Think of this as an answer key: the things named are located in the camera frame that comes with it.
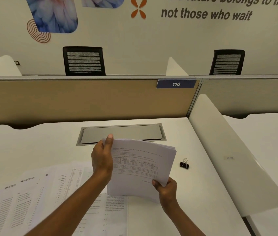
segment answer sheet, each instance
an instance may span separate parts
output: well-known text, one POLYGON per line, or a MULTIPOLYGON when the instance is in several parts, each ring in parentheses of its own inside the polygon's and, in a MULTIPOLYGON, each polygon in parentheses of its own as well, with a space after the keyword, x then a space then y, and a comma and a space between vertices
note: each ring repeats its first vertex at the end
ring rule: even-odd
MULTIPOLYGON (((0 190, 0 235, 22 236, 39 224, 93 174, 91 162, 30 170, 0 190)), ((128 199, 106 188, 73 235, 127 236, 128 199)))
POLYGON ((111 153, 114 168, 107 193, 139 196, 159 203, 159 194, 152 180, 166 186, 176 155, 175 147, 140 140, 114 139, 111 153))

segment office chair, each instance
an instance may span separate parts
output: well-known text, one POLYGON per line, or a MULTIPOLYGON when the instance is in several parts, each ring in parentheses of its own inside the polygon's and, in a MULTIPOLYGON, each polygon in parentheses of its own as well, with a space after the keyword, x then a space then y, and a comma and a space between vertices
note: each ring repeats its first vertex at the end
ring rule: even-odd
POLYGON ((103 48, 67 46, 62 52, 66 75, 106 75, 103 48))
POLYGON ((214 50, 214 52, 209 75, 241 75, 245 51, 214 50))

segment paper sheet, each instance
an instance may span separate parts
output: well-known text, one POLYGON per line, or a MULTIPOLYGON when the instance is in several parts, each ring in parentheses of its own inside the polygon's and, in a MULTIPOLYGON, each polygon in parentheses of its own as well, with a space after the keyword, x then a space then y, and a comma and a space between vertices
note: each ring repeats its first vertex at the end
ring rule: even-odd
MULTIPOLYGON (((74 162, 23 173, 17 184, 0 190, 0 235, 22 236, 39 224, 93 174, 90 162, 74 162)), ((128 199, 106 188, 73 235, 127 235, 128 199)))
POLYGON ((152 185, 165 186, 176 155, 174 147, 131 139, 114 139, 113 174, 107 185, 110 195, 133 195, 159 202, 152 185))

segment wall decal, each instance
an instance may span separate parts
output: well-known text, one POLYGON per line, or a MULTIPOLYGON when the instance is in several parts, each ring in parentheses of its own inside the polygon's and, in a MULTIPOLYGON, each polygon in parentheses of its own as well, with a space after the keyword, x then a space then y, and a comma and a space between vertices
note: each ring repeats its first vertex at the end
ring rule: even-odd
POLYGON ((144 7, 144 6, 146 5, 146 0, 142 0, 140 6, 138 6, 136 0, 130 0, 130 1, 131 1, 131 3, 132 3, 135 7, 137 7, 137 10, 134 10, 134 11, 131 13, 131 17, 132 17, 132 18, 135 18, 136 15, 137 15, 137 13, 138 13, 138 11, 139 11, 141 17, 142 17, 143 19, 145 19, 145 18, 146 18, 146 15, 145 15, 145 13, 144 13, 143 11, 140 10, 140 8, 142 8, 142 7, 144 7))
POLYGON ((124 0, 81 0, 83 7, 117 8, 124 0))
POLYGON ((78 27, 74 0, 26 0, 38 31, 72 33, 78 27))
POLYGON ((47 43, 48 41, 50 41, 50 33, 40 32, 37 29, 34 19, 31 19, 27 22, 27 31, 29 32, 31 37, 39 43, 47 43))

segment binder clip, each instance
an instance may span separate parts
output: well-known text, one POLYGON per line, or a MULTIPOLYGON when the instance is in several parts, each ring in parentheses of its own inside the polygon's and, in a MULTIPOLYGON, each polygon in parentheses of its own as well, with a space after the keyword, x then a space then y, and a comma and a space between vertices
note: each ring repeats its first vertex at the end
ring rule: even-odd
POLYGON ((183 161, 180 163, 180 167, 189 169, 189 165, 187 164, 188 158, 183 159, 183 161))

